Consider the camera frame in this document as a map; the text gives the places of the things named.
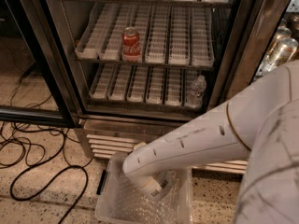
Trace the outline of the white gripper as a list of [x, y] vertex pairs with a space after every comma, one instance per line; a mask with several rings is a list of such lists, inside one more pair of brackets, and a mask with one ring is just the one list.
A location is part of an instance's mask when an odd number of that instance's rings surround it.
[[[145, 146], [141, 142], [134, 146], [137, 150]], [[176, 171], [162, 171], [154, 176], [142, 176], [138, 178], [137, 185], [144, 195], [153, 201], [160, 201], [173, 187], [177, 177]]]

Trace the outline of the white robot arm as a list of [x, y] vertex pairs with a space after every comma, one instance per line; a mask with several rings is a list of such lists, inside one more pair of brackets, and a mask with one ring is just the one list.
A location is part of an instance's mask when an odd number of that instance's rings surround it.
[[159, 200], [170, 186], [167, 171], [236, 160], [249, 163], [234, 224], [299, 224], [299, 62], [133, 151], [123, 171]]

